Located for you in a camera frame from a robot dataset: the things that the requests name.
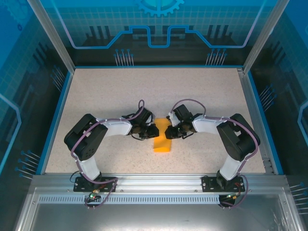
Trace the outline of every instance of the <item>beige tabletop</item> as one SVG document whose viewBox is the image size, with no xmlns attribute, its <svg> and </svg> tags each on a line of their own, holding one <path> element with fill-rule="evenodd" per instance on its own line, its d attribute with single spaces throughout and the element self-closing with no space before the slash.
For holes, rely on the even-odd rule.
<svg viewBox="0 0 308 231">
<path fill-rule="evenodd" d="M 47 173 L 71 173 L 77 169 L 64 137 L 90 113 L 98 118 L 119 118 L 134 113 L 139 99 L 157 118 L 166 117 L 178 100 L 202 102 L 208 116 L 240 113 L 251 123 L 237 69 L 136 68 L 77 69 L 57 130 Z M 193 113 L 200 105 L 185 103 Z M 171 152 L 154 153 L 153 139 L 137 141 L 130 136 L 104 138 L 95 154 L 102 173 L 216 173 L 227 153 L 219 135 L 196 133 L 185 140 L 172 140 Z M 243 168 L 246 173 L 264 173 L 260 153 Z"/>
</svg>

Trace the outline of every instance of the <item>orange block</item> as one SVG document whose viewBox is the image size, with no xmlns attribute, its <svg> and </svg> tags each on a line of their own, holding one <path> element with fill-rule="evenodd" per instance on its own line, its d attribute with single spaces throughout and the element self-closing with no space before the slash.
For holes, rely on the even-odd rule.
<svg viewBox="0 0 308 231">
<path fill-rule="evenodd" d="M 154 122 L 159 129 L 159 136 L 154 138 L 153 150 L 155 153 L 169 153 L 171 140 L 166 139 L 165 131 L 171 123 L 166 118 L 157 118 Z"/>
</svg>

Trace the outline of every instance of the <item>blue printed backdrop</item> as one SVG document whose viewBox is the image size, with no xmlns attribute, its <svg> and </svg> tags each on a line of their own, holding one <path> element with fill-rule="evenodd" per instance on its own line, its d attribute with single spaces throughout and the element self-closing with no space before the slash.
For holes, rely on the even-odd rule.
<svg viewBox="0 0 308 231">
<path fill-rule="evenodd" d="M 0 31 L 0 224 L 13 230 L 67 69 L 26 0 L 0 0 Z"/>
<path fill-rule="evenodd" d="M 308 176 L 307 9 L 308 1 L 289 2 L 252 68 L 282 168 L 303 178 Z"/>
<path fill-rule="evenodd" d="M 135 64 L 140 65 L 241 65 L 275 3 L 42 1 L 76 65 L 125 64 L 125 54 L 121 60 L 116 52 L 121 49 L 133 52 Z"/>
</svg>

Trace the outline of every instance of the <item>enclosure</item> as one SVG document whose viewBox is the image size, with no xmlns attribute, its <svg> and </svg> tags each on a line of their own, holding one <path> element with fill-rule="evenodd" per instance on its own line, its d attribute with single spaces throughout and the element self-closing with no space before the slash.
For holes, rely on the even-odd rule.
<svg viewBox="0 0 308 231">
<path fill-rule="evenodd" d="M 308 2 L 0 3 L 1 230 L 307 229 Z M 227 158 L 219 136 L 175 139 L 168 153 L 113 136 L 95 158 L 118 182 L 88 211 L 64 143 L 72 127 L 134 113 L 139 99 L 165 118 L 185 98 L 207 116 L 240 113 L 260 137 L 243 203 L 223 209 L 227 192 L 203 192 Z"/>
</svg>

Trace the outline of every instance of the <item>gear graphic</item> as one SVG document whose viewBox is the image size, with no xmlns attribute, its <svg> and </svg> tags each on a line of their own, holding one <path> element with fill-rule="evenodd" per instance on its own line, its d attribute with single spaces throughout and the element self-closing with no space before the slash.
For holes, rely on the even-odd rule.
<svg viewBox="0 0 308 231">
<path fill-rule="evenodd" d="M 184 0 L 136 0 L 136 3 L 139 5 L 139 10 L 144 10 L 144 13 L 160 17 L 162 14 L 167 16 L 168 13 L 173 13 L 174 9 L 178 10 Z"/>
<path fill-rule="evenodd" d="M 26 0 L 1 0 L 0 5 L 4 5 L 18 23 L 21 23 L 28 16 L 28 3 Z"/>
</svg>

